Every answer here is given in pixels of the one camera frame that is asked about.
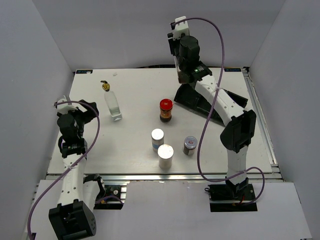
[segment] tin can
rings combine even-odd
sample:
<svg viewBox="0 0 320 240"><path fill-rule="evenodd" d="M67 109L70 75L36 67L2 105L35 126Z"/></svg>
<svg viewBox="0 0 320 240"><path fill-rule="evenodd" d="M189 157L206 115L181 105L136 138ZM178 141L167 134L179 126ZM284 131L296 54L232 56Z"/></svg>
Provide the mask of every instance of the tin can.
<svg viewBox="0 0 320 240"><path fill-rule="evenodd" d="M186 155L192 155L195 153L198 141L194 136L187 136L183 143L183 153Z"/></svg>
<svg viewBox="0 0 320 240"><path fill-rule="evenodd" d="M151 132L151 142L153 151L158 152L158 148L165 143L165 133L159 128Z"/></svg>
<svg viewBox="0 0 320 240"><path fill-rule="evenodd" d="M172 158L174 149L168 144L163 144L158 148L159 167L161 169L169 169L172 166Z"/></svg>
<svg viewBox="0 0 320 240"><path fill-rule="evenodd" d="M160 101L160 120L164 123L169 122L172 118L171 111L174 103L170 99Z"/></svg>

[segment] white table surface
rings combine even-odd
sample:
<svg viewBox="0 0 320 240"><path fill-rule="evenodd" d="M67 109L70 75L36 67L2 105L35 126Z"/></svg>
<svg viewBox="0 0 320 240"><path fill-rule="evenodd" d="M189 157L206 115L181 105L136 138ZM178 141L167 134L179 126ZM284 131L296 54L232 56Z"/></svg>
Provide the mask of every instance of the white table surface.
<svg viewBox="0 0 320 240"><path fill-rule="evenodd" d="M40 181L37 198L53 181ZM210 212L208 183L131 182L121 210L94 210L96 235L87 240L300 240L311 238L295 185L267 182L255 212ZM49 209L62 181L39 202L31 221L36 240L56 240ZM256 194L261 183L253 183Z"/></svg>
<svg viewBox="0 0 320 240"><path fill-rule="evenodd" d="M211 70L218 79L220 68ZM123 116L120 121L112 121L104 100L102 80L108 81L115 92ZM76 74L70 98L96 102L101 120L99 137L88 154L85 173L197 174L196 153L187 156L182 148L185 137L200 139L205 118L177 103L173 106L170 122L163 123L159 118L160 101L164 98L173 101L179 86L174 68L94 69L91 74ZM221 86L249 99L246 109L253 109L242 72L224 72ZM164 131L164 142L174 149L169 170L159 168L158 155L152 149L151 132L156 128ZM207 127L200 155L201 168L205 173L227 172L227 151L220 141L223 129L214 122ZM84 138L88 145L92 143L96 131L97 120L85 125ZM259 167L265 173L272 171L258 123L248 149L246 166ZM48 173L61 174L63 171L63 161L56 143Z"/></svg>

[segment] white cylinder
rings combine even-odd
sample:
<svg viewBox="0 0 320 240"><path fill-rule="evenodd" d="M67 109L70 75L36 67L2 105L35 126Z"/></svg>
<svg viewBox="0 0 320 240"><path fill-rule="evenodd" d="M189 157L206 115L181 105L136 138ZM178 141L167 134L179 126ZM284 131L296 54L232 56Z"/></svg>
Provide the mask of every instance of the white cylinder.
<svg viewBox="0 0 320 240"><path fill-rule="evenodd" d="M151 141L153 151L157 152L158 148L165 143L165 133L159 128L151 132Z"/></svg>
<svg viewBox="0 0 320 240"><path fill-rule="evenodd" d="M174 149L168 144L163 144L158 148L159 167L161 169L169 169L172 165Z"/></svg>

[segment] black mount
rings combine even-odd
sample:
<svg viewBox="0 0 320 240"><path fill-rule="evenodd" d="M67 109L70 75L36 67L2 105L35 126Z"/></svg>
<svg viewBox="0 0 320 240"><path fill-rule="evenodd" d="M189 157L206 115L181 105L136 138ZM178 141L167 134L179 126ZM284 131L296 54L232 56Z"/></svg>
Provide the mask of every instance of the black mount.
<svg viewBox="0 0 320 240"><path fill-rule="evenodd" d="M83 201L49 210L49 220L58 240L79 240L96 234L96 218Z"/></svg>
<svg viewBox="0 0 320 240"><path fill-rule="evenodd" d="M233 184L230 180L226 180L225 184L228 186L228 188L231 190L232 195L236 196L239 193L241 193L249 184L249 178L245 178L245 180L243 180L240 183L237 184Z"/></svg>
<svg viewBox="0 0 320 240"><path fill-rule="evenodd" d="M210 212L256 212L257 204L245 204L256 198L252 184L234 194L227 184L212 184L204 189L209 193Z"/></svg>
<svg viewBox="0 0 320 240"><path fill-rule="evenodd" d="M181 84L192 84L207 75L212 75L210 69L200 61L200 46L198 40L189 35L182 35L174 40L173 33L168 33L170 51L177 59L180 69L178 80Z"/></svg>
<svg viewBox="0 0 320 240"><path fill-rule="evenodd" d="M229 95L229 97L240 107L245 108L248 102L248 99L242 96L239 96L231 91L224 91ZM198 93L190 84L181 84L179 89L176 91L174 101L185 106L188 109L192 109L201 115L204 115L206 118L209 115L211 104L200 94ZM213 110L211 119L225 126L219 114L216 110Z"/></svg>
<svg viewBox="0 0 320 240"><path fill-rule="evenodd" d="M236 153L244 146L249 146L255 134L256 118L253 110L243 111L238 117L233 116L220 135L223 146Z"/></svg>
<svg viewBox="0 0 320 240"><path fill-rule="evenodd" d="M106 189L105 189L104 182L102 181L102 177L99 174L90 174L83 178L83 183L87 183L90 181L94 181L98 183L100 192L96 197L96 199L102 199L106 194Z"/></svg>

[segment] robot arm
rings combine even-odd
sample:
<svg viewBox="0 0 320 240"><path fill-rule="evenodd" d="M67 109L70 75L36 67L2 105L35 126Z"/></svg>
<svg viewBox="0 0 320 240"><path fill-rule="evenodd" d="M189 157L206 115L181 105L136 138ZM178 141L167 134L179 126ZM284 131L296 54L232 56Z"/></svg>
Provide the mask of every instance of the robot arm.
<svg viewBox="0 0 320 240"><path fill-rule="evenodd" d="M185 18L185 16L176 18L175 23ZM171 54L174 56L179 83L191 85L212 104L217 83L210 69L200 61L198 40L190 36L187 21L171 25L171 29L168 41ZM246 156L255 132L256 114L252 110L245 111L223 89L218 91L214 109L225 125L220 140L227 149L226 176L230 177L246 170ZM237 194L248 185L247 174L243 173L227 180L226 184L234 194Z"/></svg>
<svg viewBox="0 0 320 240"><path fill-rule="evenodd" d="M63 96L57 102L69 100ZM99 113L95 102L80 102ZM96 115L88 108L82 112L72 104L58 105L57 111L57 124L62 133L58 146L66 170L87 151L87 142L83 138L84 125ZM86 163L87 157L84 157L65 175L57 207L49 210L49 220L58 240L79 240L96 234L93 209L96 199L104 196L105 187L98 174L84 177Z"/></svg>

